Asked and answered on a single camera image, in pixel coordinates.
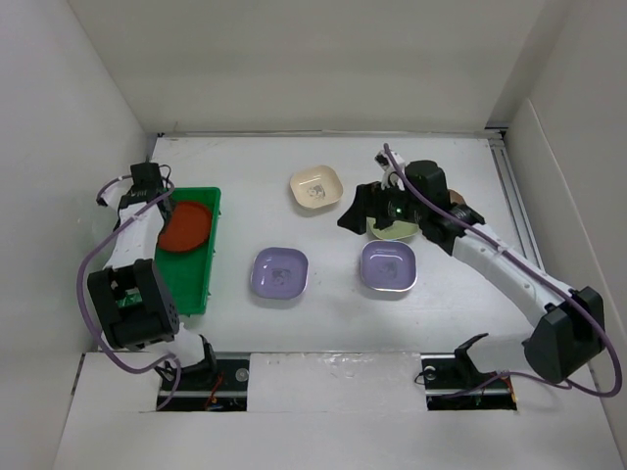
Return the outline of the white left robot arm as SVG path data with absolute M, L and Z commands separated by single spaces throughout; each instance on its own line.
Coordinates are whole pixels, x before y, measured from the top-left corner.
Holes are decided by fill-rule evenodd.
M 87 270 L 93 256 L 81 262 L 76 296 L 85 325 L 117 367 L 133 374 L 184 374 L 204 389 L 217 379 L 215 353 L 204 336 L 181 323 L 155 261 L 158 238 L 173 221 L 172 192 L 154 163 L 134 164 L 128 175 L 99 190 L 98 205 L 114 210 L 118 224 L 97 248 L 114 248 L 95 272 Z

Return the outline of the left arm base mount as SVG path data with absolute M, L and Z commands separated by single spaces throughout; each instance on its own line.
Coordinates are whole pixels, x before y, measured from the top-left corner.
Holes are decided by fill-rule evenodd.
M 199 366 L 187 367 L 173 395 L 175 372 L 168 367 L 160 372 L 157 394 L 158 411 L 171 412 L 244 412 L 248 405 L 250 357 L 244 354 L 219 354 L 217 371 Z

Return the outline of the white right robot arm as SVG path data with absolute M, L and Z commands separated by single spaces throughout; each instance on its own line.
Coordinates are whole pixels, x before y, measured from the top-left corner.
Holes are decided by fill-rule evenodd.
M 369 219 L 379 229 L 416 224 L 427 240 L 479 272 L 525 315 L 533 331 L 522 342 L 524 357 L 550 383 L 562 382 L 605 350 L 603 299 L 597 291 L 574 290 L 507 248 L 482 215 L 452 200 L 436 163 L 402 164 L 384 154 L 376 161 L 383 178 L 357 186 L 338 226 L 362 235 Z

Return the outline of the purple square plate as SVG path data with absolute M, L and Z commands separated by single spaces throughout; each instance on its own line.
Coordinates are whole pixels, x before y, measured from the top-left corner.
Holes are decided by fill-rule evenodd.
M 290 301 L 306 289 L 309 260 L 296 249 L 269 247 L 261 250 L 253 263 L 250 285 L 260 298 Z
M 373 240 L 362 249 L 360 274 L 363 284 L 380 292 L 403 293 L 417 280 L 413 249 L 400 241 Z

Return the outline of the green square panda plate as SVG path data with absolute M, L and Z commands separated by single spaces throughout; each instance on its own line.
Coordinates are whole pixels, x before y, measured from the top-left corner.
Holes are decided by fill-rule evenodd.
M 385 229 L 376 228 L 373 217 L 368 217 L 366 222 L 369 232 L 379 240 L 404 240 L 414 236 L 419 231 L 419 227 L 416 224 L 403 221 L 395 221 Z

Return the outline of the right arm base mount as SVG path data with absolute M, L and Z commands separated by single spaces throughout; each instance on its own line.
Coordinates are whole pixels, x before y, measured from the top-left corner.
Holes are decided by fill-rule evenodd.
M 496 372 L 480 372 L 471 360 L 463 361 L 453 353 L 424 354 L 420 360 L 414 383 L 424 388 L 429 411 L 517 410 L 509 379 L 499 378 L 478 389 Z

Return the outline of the red round plate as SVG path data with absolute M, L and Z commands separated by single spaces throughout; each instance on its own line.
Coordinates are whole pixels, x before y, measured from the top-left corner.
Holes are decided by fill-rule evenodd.
M 157 246 L 169 253 L 191 252 L 209 240 L 212 225 L 213 214 L 205 205 L 194 201 L 179 202 L 159 236 Z
M 175 215 L 157 246 L 169 253 L 186 253 L 203 245 L 211 234 L 211 220 L 202 215 Z

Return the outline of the cream square panda plate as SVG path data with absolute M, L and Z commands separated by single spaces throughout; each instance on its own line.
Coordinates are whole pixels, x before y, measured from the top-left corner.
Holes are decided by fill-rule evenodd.
M 290 178 L 289 186 L 296 203 L 312 211 L 334 205 L 344 194 L 339 176 L 328 165 L 295 172 Z

